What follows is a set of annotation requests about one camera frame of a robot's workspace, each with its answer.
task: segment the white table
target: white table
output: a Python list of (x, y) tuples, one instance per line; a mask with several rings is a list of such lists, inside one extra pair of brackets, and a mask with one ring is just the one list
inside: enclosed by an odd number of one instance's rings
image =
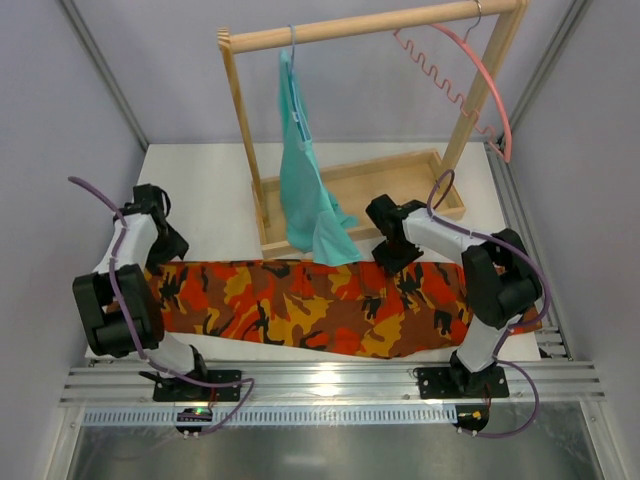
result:
[[(406, 151), (437, 148), (445, 143), (324, 143), (315, 152), (321, 167), (357, 162)], [(277, 176), (282, 156), (279, 143), (256, 144), (262, 178)], [(225, 261), (262, 258), (251, 177), (242, 144), (151, 145), (139, 184), (153, 183), (171, 198), (169, 222), (189, 242), (185, 260)], [(505, 227), (489, 164), (481, 143), (470, 143), (456, 168), (456, 188), (467, 213), (463, 222), (489, 231)], [(423, 200), (429, 192), (424, 192)], [(363, 258), (372, 260), (371, 250), (380, 239), (358, 242)], [(290, 257), (310, 258), (309, 255)], [(427, 252), (422, 261), (447, 261)], [(360, 357), (317, 352), (294, 347), (262, 345), (195, 334), (175, 334), (194, 345), (208, 360), (313, 360), (362, 361)], [(409, 361), (447, 361), (452, 348), (419, 352)], [(533, 333), (507, 340), (500, 358), (513, 361), (539, 360)]]

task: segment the gray floor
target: gray floor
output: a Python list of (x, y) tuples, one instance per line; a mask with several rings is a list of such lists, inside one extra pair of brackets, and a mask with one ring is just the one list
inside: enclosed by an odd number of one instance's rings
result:
[[(486, 431), (511, 429), (530, 410), (494, 405)], [(71, 471), (79, 480), (602, 478), (579, 405), (559, 403), (542, 405), (529, 430), (506, 440), (449, 425), (243, 428), (199, 440), (166, 428), (85, 427)]]

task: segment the teal shirt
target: teal shirt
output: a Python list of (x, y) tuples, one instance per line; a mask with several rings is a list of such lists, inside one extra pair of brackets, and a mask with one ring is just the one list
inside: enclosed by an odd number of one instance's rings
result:
[(284, 151), (280, 166), (280, 203), (287, 220), (287, 240), (313, 261), (337, 266), (362, 260), (345, 231), (358, 221), (346, 215), (325, 188), (313, 152), (307, 109), (291, 59), (280, 52), (280, 117)]

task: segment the orange camouflage cloth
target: orange camouflage cloth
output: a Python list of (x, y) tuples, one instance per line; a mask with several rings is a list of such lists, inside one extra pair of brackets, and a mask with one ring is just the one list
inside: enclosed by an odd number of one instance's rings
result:
[(451, 263), (176, 262), (147, 280), (167, 331), (362, 357), (460, 345), (473, 316)]

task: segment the metal hanger hook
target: metal hanger hook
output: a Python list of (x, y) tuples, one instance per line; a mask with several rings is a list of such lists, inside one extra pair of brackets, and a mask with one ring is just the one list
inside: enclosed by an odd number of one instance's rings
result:
[(291, 29), (291, 68), (289, 69), (289, 73), (293, 72), (293, 61), (296, 56), (296, 27), (295, 25), (289, 24), (289, 28)]
[(464, 39), (462, 40), (464, 43), (467, 43), (467, 38), (469, 38), (469, 32), (474, 28), (476, 28), (480, 24), (480, 21), (482, 20), (482, 3), (480, 3), (480, 0), (473, 0), (473, 1), (476, 2), (476, 6), (478, 7), (478, 20), (476, 20), (476, 23), (471, 25), (469, 27), (469, 30), (467, 30), (467, 33), (464, 34)]

